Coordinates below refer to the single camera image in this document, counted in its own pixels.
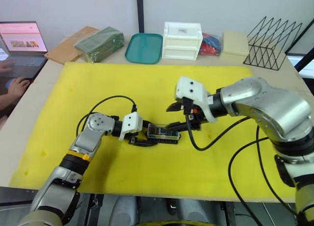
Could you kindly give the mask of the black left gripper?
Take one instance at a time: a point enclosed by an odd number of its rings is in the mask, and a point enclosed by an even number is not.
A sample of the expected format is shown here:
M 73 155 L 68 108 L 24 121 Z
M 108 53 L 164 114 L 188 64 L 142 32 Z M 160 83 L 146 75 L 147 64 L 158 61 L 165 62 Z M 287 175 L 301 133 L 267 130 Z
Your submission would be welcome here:
M 152 146 L 155 146 L 158 144 L 158 142 L 154 141 L 154 140 L 139 139 L 139 135 L 143 131 L 147 130 L 149 123 L 150 123 L 149 121 L 144 120 L 143 124 L 142 124 L 142 129 L 140 131 L 130 133 L 130 137 L 129 137 L 129 144 L 130 145 L 139 146 L 139 147 L 152 147 Z

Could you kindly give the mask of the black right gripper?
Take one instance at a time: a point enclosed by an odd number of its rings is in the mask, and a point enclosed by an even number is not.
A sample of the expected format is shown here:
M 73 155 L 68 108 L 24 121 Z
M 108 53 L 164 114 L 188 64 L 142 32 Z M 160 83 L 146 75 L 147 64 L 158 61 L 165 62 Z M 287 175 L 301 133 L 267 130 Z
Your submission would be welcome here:
M 176 112 L 183 110 L 183 114 L 187 116 L 185 122 L 174 122 L 166 126 L 168 130 L 182 132 L 191 130 L 201 130 L 201 124 L 207 123 L 204 112 L 200 106 L 194 104 L 192 100 L 182 100 L 181 102 L 174 102 L 166 109 L 167 112 Z

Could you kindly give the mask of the person right hand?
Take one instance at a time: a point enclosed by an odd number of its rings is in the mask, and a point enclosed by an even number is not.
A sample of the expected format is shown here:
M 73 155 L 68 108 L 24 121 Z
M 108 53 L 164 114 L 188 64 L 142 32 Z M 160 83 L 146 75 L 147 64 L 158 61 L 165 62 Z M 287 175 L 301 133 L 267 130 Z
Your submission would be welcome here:
M 8 96 L 11 99 L 18 99 L 23 96 L 28 86 L 30 85 L 30 81 L 24 77 L 18 77 L 11 81 L 8 87 Z

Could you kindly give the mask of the person left hand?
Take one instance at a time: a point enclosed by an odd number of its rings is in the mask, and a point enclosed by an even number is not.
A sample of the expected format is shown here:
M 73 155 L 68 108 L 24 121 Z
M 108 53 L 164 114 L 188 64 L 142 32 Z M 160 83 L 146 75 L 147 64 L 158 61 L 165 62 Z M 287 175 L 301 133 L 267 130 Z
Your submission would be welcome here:
M 13 61 L 1 61 L 0 62 L 0 73 L 6 73 L 6 72 L 11 71 L 12 65 L 14 65 Z

